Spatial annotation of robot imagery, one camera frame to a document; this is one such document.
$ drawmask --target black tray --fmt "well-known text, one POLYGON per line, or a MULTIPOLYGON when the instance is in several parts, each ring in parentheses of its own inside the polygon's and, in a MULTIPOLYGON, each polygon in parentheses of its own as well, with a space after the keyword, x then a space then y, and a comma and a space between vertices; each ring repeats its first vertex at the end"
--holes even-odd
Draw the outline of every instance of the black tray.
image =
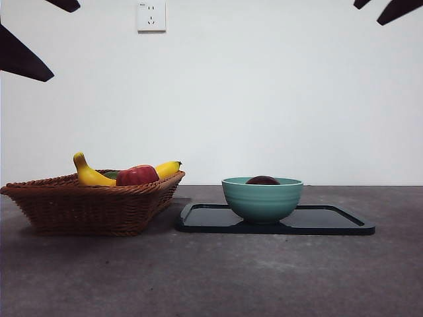
POLYGON ((228 205, 191 203, 181 211, 175 229, 183 232, 369 235, 375 225, 351 212, 329 205, 298 205, 279 223, 244 221, 228 205))

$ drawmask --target wall socket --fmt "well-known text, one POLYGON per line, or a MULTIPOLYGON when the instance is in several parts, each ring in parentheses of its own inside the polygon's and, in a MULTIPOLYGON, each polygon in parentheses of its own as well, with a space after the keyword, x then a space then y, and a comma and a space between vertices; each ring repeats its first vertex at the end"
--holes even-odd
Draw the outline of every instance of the wall socket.
POLYGON ((138 33, 166 32, 166 1, 147 0, 137 4, 138 33))

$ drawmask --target banana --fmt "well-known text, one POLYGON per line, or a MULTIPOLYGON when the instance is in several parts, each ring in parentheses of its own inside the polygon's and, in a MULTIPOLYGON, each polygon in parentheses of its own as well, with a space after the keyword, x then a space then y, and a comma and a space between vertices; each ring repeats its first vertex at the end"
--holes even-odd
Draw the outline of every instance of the banana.
POLYGON ((116 181, 103 176, 96 170, 88 166, 85 160, 84 153, 78 152, 73 155, 73 162, 77 168, 78 181, 80 185, 101 185, 101 186, 116 186, 116 181))
POLYGON ((182 165, 181 162, 177 160, 171 160, 170 162, 157 165, 154 169, 156 170, 156 173, 159 175, 159 178, 163 179, 178 172, 180 165, 182 165))

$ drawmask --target green bowl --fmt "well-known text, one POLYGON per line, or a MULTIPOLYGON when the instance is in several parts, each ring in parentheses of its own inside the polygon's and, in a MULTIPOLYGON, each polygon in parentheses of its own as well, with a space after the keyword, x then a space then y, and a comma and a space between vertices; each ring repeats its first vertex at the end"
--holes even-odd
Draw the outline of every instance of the green bowl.
POLYGON ((303 189, 301 180, 275 178, 280 185, 246 184, 250 178, 222 180, 227 204, 244 220, 258 224, 275 223, 297 207, 303 189))

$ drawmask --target wicker basket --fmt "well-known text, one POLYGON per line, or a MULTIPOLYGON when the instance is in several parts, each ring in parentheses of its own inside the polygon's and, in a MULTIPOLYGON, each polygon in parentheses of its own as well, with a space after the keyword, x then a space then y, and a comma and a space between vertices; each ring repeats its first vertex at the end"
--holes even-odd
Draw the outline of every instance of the wicker basket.
MULTIPOLYGON (((112 170, 98 170, 100 173, 112 170)), ((135 236, 171 204, 185 173, 140 186, 79 186, 77 174, 12 183, 9 196, 38 234, 135 236)))

